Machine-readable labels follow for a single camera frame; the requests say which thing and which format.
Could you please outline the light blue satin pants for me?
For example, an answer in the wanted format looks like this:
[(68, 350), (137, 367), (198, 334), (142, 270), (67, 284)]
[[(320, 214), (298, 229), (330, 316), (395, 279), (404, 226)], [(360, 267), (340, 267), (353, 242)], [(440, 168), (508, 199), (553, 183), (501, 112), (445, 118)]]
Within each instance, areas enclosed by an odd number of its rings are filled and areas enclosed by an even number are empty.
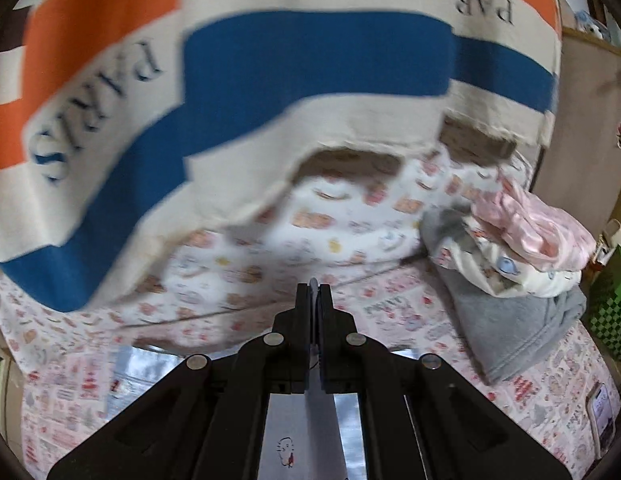
[[(182, 361), (180, 356), (122, 346), (110, 356), (112, 419)], [(365, 479), (366, 461), (354, 393), (327, 394), (310, 372), (303, 394), (270, 397), (260, 456), (261, 479)]]

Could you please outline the white bear print quilt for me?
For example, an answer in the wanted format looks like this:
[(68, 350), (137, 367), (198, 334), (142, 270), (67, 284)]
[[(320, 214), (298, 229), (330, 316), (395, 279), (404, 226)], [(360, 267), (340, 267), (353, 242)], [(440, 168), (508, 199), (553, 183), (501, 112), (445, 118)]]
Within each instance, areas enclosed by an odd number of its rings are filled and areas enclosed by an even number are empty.
[(404, 160), (324, 152), (274, 207), (240, 226), (191, 233), (111, 304), (59, 313), (0, 272), (0, 332), (24, 370), (110, 341), (218, 344), (264, 327), (298, 283), (340, 286), (396, 268), (419, 252), (427, 209), (466, 205), (504, 178), (527, 184), (531, 173), (517, 153), (476, 148), (439, 145)]

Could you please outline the white printed folded garment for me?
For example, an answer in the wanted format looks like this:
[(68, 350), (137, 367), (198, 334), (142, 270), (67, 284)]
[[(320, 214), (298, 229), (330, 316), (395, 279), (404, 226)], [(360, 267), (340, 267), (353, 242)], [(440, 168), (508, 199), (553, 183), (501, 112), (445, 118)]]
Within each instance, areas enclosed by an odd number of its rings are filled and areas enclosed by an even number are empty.
[(581, 271), (537, 270), (493, 232), (470, 220), (443, 236), (434, 249), (434, 262), (497, 298), (553, 298), (573, 289), (582, 278)]

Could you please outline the grey folded blanket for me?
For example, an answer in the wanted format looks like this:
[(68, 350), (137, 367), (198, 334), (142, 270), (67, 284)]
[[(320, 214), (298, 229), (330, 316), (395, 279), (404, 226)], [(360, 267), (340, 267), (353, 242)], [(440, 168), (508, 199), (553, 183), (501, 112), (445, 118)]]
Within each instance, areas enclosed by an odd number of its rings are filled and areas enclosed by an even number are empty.
[(497, 298), (434, 262), (434, 249), (459, 230), (463, 215), (452, 209), (427, 212), (420, 235), (437, 275), (452, 299), (456, 327), (489, 385), (515, 377), (541, 362), (585, 312), (579, 286), (553, 298)]

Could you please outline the pink patterned bed sheet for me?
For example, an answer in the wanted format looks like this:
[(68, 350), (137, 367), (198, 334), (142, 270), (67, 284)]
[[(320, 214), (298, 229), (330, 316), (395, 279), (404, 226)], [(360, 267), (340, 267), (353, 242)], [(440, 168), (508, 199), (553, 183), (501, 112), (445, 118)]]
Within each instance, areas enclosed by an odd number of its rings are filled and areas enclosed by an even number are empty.
[[(335, 307), (391, 350), (433, 352), (567, 466), (574, 478), (595, 464), (586, 397), (613, 382), (603, 355), (572, 314), (542, 321), (531, 300), (465, 299), (427, 260), (349, 280), (328, 275)], [(265, 332), (293, 301), (295, 283), (271, 301), (230, 296), (205, 311), (190, 292), (150, 278), (132, 301), (58, 313), (26, 300), (13, 338), (26, 379), (25, 466), (44, 478), (62, 456), (148, 387), (123, 365), (126, 351), (155, 344), (168, 353), (227, 350)]]

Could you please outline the pink folded garment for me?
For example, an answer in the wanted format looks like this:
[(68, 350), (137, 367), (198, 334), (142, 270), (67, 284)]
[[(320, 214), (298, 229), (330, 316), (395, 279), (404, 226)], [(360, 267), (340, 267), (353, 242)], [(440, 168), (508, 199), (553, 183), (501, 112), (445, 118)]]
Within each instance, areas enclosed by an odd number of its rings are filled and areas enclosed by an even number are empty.
[(581, 222), (509, 178), (499, 190), (481, 193), (471, 211), (539, 271), (582, 271), (595, 254), (596, 240)]

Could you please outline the smartphone on bed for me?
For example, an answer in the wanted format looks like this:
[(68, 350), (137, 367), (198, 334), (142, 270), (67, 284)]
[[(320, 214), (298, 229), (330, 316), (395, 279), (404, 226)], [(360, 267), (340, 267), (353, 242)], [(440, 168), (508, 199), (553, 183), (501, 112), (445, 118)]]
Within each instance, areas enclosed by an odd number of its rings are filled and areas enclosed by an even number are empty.
[(605, 456), (615, 436), (615, 417), (607, 387), (602, 382), (588, 393), (586, 411), (591, 433), (593, 434), (595, 456), (601, 460)]

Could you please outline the green checkered bag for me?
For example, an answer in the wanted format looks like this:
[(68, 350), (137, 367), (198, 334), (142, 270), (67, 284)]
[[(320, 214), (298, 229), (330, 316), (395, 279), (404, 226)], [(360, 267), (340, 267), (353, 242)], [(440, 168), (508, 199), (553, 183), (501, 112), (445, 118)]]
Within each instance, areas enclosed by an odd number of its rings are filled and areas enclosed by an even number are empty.
[(621, 247), (597, 275), (588, 296), (585, 315), (588, 330), (621, 361)]

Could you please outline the striped hanging blanket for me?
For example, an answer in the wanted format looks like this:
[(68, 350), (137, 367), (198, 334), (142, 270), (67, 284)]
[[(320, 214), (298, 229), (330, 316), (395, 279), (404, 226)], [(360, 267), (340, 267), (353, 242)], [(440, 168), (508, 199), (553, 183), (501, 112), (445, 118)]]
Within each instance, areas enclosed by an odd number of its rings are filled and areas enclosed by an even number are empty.
[(0, 0), (0, 269), (72, 312), (319, 151), (545, 145), (560, 40), (556, 0)]

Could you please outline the brown wooden cabinet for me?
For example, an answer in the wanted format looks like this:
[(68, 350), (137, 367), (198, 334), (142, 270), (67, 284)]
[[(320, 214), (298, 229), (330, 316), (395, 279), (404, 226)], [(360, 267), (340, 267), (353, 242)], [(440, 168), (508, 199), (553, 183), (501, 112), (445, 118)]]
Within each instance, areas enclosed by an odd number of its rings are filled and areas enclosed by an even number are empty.
[(566, 28), (555, 128), (532, 192), (598, 235), (620, 188), (621, 50)]

